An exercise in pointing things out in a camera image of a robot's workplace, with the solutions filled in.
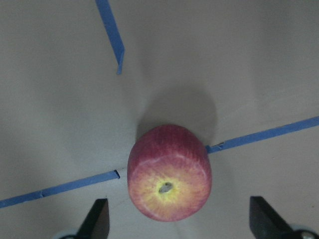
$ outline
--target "painter's tape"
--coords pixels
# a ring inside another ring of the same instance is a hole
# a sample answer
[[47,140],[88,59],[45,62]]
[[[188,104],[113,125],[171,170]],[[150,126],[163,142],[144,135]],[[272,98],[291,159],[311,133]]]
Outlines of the painter's tape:
[[107,173],[98,174],[98,175],[91,176],[88,178],[83,178],[83,179],[79,179],[76,181],[64,183],[64,184],[54,186],[51,188],[46,188],[46,189],[42,189],[42,190],[39,190],[36,192],[32,192],[32,193],[20,195],[17,197],[1,200],[0,201],[0,208],[13,206],[13,205],[16,205],[19,203],[29,202],[32,200],[52,196],[52,195],[63,193],[63,192],[70,191],[73,189],[85,187],[85,186],[88,186],[91,184],[101,183],[104,181],[108,181],[111,179],[117,179],[117,178],[120,178],[120,176],[116,170],[111,171],[111,172],[107,172]]
[[318,125],[319,125],[319,117],[314,117],[311,119],[306,119],[306,120],[298,121],[295,123],[287,124],[281,127],[271,128],[258,133],[252,133],[252,134],[241,136],[238,138],[233,138],[233,139],[224,141],[218,145],[206,146],[206,150],[207,150],[207,153],[215,153],[225,149],[239,147],[245,144],[265,140],[268,138],[273,138],[286,133],[292,133],[295,131],[299,131],[302,129],[306,129],[306,128],[310,128],[310,127],[314,127]]
[[109,36],[111,46],[113,48],[116,60],[119,65],[117,74],[121,74],[125,49],[124,49],[124,45],[123,45],[120,33],[116,26],[116,22],[115,22],[110,4],[108,0],[95,0],[95,2],[99,9],[104,27]]

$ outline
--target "apple skin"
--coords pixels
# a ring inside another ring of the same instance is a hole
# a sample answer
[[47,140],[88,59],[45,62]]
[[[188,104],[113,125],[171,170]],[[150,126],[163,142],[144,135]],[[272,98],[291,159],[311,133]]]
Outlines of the apple skin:
[[153,128],[131,150],[129,195],[151,219],[175,222],[191,216],[206,203],[211,186],[207,151],[184,127],[165,124]]

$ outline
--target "metal screw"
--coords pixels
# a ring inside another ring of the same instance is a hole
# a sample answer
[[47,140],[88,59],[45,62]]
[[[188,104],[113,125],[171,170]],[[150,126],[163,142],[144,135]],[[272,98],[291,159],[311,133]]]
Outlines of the metal screw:
[[302,232],[301,237],[303,239],[315,239],[315,235],[310,232]]

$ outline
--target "gray surface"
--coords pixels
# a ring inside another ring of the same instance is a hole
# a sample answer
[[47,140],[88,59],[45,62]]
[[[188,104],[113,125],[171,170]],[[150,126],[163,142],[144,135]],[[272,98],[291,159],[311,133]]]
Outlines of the gray surface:
[[[0,1],[0,199],[113,169],[163,122],[205,144],[319,115],[316,1]],[[318,128],[211,155],[213,190],[178,223],[141,215],[125,177],[0,210],[0,238],[52,238],[110,201],[110,239],[253,238],[248,199],[319,232]]]

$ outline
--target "red apple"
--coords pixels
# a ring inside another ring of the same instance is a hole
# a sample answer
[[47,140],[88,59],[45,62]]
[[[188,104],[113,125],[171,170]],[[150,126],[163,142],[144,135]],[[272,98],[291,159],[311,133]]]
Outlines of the red apple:
[[147,217],[174,222],[208,199],[212,175],[204,145],[188,129],[166,124],[144,134],[128,162],[128,190]]

